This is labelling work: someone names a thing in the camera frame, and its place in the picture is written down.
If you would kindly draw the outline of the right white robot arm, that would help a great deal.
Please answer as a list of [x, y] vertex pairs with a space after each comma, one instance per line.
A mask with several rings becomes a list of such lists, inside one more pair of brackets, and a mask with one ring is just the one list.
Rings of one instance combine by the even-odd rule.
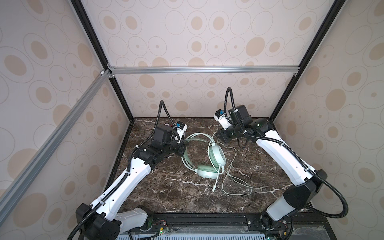
[[[333, 219], [344, 218], [348, 214], [349, 206], [346, 199], [327, 181], [325, 171], [316, 170], [299, 157], [283, 141], [269, 120], [252, 119], [244, 105], [227, 112], [219, 109], [215, 112], [214, 118], [222, 126], [217, 134], [222, 142], [228, 143], [232, 139], [246, 138], [256, 143], [283, 169], [292, 183], [281, 197], [262, 212], [261, 221], [266, 229], [273, 228], [284, 216], [303, 208]], [[309, 205], [322, 186], [327, 186], [340, 199], [343, 206], [340, 213], [328, 214]]]

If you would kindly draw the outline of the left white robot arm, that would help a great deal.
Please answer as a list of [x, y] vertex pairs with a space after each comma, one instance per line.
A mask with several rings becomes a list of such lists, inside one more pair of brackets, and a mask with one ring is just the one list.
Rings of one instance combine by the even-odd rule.
[[178, 121], [173, 127], [158, 125], [143, 144], [135, 146], [123, 173], [91, 204], [81, 204], [76, 210], [77, 225], [68, 239], [81, 233], [89, 240], [115, 240], [119, 234], [142, 227], [149, 213], [142, 208], [119, 213], [119, 209], [136, 186], [164, 157], [182, 156], [188, 145], [187, 125]]

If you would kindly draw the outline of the mint green headphones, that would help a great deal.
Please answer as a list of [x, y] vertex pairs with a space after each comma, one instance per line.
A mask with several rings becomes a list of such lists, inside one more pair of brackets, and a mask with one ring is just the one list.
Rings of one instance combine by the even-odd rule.
[[212, 192], [215, 192], [218, 184], [218, 179], [221, 174], [224, 173], [224, 167], [227, 164], [226, 156], [222, 148], [215, 142], [214, 138], [208, 134], [195, 133], [186, 138], [189, 143], [191, 141], [200, 141], [208, 143], [207, 153], [211, 165], [193, 165], [188, 155], [188, 149], [185, 150], [181, 159], [185, 167], [202, 178], [215, 179], [216, 182], [213, 186]]

